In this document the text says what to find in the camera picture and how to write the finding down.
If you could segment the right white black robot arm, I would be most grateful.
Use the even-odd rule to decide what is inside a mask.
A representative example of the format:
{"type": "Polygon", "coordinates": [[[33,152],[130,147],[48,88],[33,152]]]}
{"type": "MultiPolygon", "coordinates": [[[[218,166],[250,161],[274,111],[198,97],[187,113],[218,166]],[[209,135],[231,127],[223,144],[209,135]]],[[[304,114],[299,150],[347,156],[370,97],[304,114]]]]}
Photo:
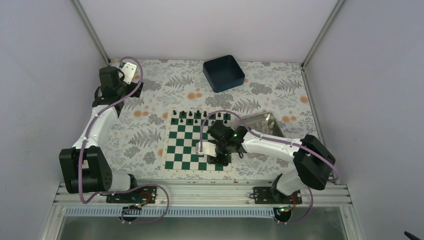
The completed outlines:
{"type": "Polygon", "coordinates": [[[221,120],[210,126],[206,133],[212,139],[201,139],[196,144],[196,153],[206,156],[208,164],[225,167],[228,156],[234,153],[261,154],[292,164],[294,170],[281,173],[271,185],[271,198],[278,204],[301,189],[324,190],[335,164],[334,156],[310,134],[304,138],[285,138],[243,125],[232,129],[221,120]]]}

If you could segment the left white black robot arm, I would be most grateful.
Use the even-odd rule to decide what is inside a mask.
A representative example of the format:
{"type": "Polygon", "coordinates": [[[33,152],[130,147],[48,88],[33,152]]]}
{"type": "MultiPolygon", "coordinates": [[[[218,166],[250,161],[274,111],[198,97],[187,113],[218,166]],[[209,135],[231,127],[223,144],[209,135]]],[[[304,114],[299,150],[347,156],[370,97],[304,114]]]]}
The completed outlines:
{"type": "Polygon", "coordinates": [[[68,193],[79,193],[81,182],[83,193],[119,192],[128,203],[139,197],[135,177],[113,172],[101,149],[124,108],[125,96],[131,94],[138,98],[141,94],[143,85],[133,82],[137,68],[135,64],[125,62],[118,67],[106,66],[99,70],[100,86],[94,93],[90,120],[73,146],[59,153],[68,193]]]}

